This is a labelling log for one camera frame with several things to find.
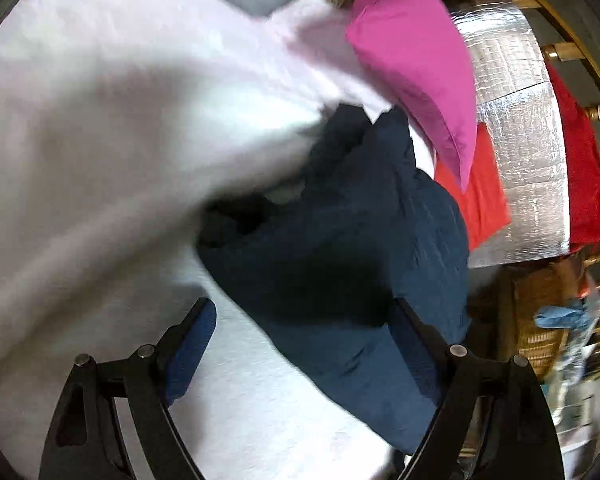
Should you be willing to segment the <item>silver foil insulation board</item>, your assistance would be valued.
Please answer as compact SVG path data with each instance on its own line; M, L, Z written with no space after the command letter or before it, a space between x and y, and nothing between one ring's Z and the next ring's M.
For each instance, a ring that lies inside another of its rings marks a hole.
M568 172L562 118L540 46L509 0L452 13L474 68L477 110L488 127L510 222L475 249L473 268L541 260L569 249Z

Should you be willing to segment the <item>white bed sheet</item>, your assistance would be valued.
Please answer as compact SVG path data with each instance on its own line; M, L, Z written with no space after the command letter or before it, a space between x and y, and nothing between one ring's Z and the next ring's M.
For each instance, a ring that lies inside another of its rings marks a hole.
M276 188L339 103L388 102L347 13L292 0L20 0L0 27L0 449L38 474L74 358L123 359L201 295L218 326L172 415L210 479L380 479L388 444L327 400L194 251L216 196Z

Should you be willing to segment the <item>blue cloth in basket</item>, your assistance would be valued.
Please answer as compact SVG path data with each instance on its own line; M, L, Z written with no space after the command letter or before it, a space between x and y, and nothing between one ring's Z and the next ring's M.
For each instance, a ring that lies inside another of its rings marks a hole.
M577 299L562 307L542 307L533 319L535 326L543 330L584 330L590 324L588 311Z

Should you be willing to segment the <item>red pillow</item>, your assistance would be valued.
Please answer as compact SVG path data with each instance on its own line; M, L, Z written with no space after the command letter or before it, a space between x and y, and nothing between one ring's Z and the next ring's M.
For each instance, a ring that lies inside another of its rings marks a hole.
M491 136L484 122L477 127L475 157L466 191L462 192L441 159L437 160L434 180L451 194L460 207L471 252L512 221Z

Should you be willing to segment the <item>magenta pillow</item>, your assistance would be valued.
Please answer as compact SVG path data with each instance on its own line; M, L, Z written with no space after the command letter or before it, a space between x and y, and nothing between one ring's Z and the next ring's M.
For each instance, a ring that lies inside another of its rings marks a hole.
M477 142L468 49L441 0L354 0L347 40L467 188Z

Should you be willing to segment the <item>red blanket on railing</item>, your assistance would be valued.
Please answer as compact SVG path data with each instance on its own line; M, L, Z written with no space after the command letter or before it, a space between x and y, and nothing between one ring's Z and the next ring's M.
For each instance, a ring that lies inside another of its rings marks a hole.
M545 63L562 120L568 195L569 251L600 243L600 151L586 111L569 92L557 70Z

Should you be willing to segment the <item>navy blue padded jacket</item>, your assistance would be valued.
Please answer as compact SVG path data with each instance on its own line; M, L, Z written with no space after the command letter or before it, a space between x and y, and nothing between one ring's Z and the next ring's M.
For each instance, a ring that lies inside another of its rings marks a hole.
M219 288L330 400L403 453L440 400L434 360L405 301L450 344L468 329L460 208L416 165L408 117L340 105L300 195L211 205L198 256Z

